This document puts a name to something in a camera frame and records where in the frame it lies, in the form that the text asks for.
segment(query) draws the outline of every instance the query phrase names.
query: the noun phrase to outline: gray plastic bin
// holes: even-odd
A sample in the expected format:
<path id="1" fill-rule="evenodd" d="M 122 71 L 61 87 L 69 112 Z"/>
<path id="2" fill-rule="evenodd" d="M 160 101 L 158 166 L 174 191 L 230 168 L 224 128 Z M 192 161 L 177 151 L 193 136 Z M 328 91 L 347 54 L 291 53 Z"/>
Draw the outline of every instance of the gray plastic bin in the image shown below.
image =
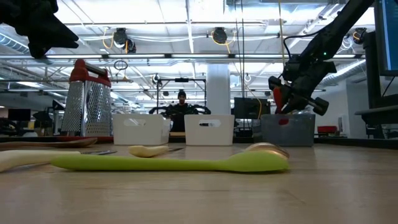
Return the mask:
<path id="1" fill-rule="evenodd" d="M 315 114 L 261 116 L 262 141 L 278 146 L 313 146 Z"/>

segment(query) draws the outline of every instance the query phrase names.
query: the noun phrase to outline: person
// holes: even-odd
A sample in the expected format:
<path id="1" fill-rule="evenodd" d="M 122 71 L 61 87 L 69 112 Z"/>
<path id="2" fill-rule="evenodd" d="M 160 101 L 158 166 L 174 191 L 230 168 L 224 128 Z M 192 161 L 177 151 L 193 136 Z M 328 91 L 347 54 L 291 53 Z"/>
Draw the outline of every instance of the person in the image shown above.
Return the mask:
<path id="1" fill-rule="evenodd" d="M 187 94 L 184 91 L 178 93 L 178 104 L 173 106 L 173 110 L 178 111 L 178 114 L 173 116 L 173 126 L 171 132 L 185 132 L 184 115 L 187 113 L 188 103 L 185 102 Z"/>

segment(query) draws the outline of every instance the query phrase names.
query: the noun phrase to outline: spoon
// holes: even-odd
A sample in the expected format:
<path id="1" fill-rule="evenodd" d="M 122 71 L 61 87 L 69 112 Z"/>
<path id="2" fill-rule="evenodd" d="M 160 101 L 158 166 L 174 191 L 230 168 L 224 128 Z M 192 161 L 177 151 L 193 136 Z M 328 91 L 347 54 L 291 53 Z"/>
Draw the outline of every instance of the spoon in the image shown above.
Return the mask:
<path id="1" fill-rule="evenodd" d="M 242 152 L 218 161 L 183 159 L 146 159 L 121 156 L 68 155 L 55 158 L 51 164 L 70 170 L 212 170 L 264 172 L 287 170 L 286 159 L 274 153 Z"/>

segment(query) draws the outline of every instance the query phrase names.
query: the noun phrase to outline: desk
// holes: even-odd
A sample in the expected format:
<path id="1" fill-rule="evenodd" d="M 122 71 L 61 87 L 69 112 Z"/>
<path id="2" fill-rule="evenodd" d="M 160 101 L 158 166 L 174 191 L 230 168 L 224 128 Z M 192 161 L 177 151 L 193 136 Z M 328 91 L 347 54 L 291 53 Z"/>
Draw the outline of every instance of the desk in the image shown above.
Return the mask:
<path id="1" fill-rule="evenodd" d="M 163 157 L 222 159 L 246 146 L 187 147 Z M 128 155 L 123 146 L 95 148 Z M 20 167 L 0 174 L 0 223 L 396 223 L 398 151 L 286 150 L 292 171 L 269 175 Z"/>

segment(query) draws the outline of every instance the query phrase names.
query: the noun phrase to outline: white plastic bin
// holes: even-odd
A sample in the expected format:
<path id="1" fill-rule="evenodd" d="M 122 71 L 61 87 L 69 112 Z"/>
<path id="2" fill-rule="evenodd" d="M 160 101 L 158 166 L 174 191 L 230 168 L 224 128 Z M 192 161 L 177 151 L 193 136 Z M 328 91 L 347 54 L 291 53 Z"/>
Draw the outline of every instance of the white plastic bin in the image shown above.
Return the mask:
<path id="1" fill-rule="evenodd" d="M 158 146 L 169 142 L 170 119 L 160 114 L 114 114 L 115 145 Z"/>
<path id="2" fill-rule="evenodd" d="M 234 115 L 185 115 L 188 146 L 231 146 Z"/>

